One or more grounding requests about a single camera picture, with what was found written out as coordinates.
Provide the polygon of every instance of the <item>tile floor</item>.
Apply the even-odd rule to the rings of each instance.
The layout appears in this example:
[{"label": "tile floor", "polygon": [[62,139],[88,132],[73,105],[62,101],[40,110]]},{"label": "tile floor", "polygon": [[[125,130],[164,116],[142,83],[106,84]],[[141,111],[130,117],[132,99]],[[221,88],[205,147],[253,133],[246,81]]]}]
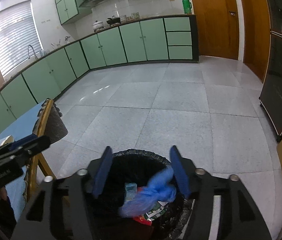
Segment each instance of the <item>tile floor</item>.
[{"label": "tile floor", "polygon": [[[282,173],[262,83],[243,63],[145,64],[91,72],[57,102],[68,135],[44,152],[58,177],[99,158],[107,145],[181,154],[214,176],[240,176],[275,238],[282,226]],[[210,239],[216,239],[216,197]]]}]

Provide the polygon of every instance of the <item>black garbage bag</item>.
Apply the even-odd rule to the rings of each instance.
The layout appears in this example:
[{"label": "black garbage bag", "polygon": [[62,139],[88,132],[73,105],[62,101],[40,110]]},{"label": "black garbage bag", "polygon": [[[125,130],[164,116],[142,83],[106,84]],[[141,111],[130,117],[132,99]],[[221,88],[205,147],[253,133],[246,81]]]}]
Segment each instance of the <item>black garbage bag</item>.
[{"label": "black garbage bag", "polygon": [[93,200],[93,215],[102,240],[176,239],[182,232],[192,209],[191,200],[185,200],[177,188],[176,199],[168,204],[167,211],[152,222],[151,226],[140,224],[118,215],[124,203],[124,184],[134,182],[138,187],[147,185],[158,171],[170,165],[169,160],[153,152],[130,149],[113,154],[103,193]]}]

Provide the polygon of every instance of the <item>window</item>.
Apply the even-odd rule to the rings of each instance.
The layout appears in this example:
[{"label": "window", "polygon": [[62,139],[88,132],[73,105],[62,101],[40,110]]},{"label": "window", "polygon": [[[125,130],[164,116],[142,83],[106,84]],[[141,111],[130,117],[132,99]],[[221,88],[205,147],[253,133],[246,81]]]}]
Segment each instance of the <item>window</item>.
[{"label": "window", "polygon": [[28,45],[33,46],[35,53],[42,50],[31,1],[0,12],[0,70],[3,76],[28,58]]}]

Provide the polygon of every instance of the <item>faucet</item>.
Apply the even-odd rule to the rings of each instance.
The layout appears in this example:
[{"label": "faucet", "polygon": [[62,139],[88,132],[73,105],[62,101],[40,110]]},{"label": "faucet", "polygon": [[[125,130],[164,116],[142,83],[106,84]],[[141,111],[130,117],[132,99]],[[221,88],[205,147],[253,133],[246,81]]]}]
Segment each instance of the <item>faucet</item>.
[{"label": "faucet", "polygon": [[34,52],[34,49],[33,49],[32,45],[29,45],[29,46],[28,46],[28,58],[30,58],[30,50],[29,50],[30,47],[31,47],[32,50],[33,50],[33,54],[34,54],[35,59],[37,59],[37,56],[35,55],[35,52]]}]

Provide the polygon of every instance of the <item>bolt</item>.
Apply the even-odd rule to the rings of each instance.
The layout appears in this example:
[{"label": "bolt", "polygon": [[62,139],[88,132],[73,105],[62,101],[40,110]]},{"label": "bolt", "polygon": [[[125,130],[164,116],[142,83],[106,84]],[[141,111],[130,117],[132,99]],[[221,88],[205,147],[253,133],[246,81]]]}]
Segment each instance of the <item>bolt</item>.
[{"label": "bolt", "polygon": [[230,180],[232,180],[232,181],[239,181],[240,178],[239,178],[237,175],[232,174],[232,175],[230,176]]},{"label": "bolt", "polygon": [[44,178],[44,181],[45,182],[51,182],[53,180],[53,177],[52,176],[46,176],[45,178]]},{"label": "bolt", "polygon": [[86,175],[87,174],[87,170],[86,169],[80,169],[77,171],[77,174],[79,176],[83,176],[83,175]]},{"label": "bolt", "polygon": [[206,173],[205,169],[198,168],[195,170],[195,173],[198,175],[204,175]]}]

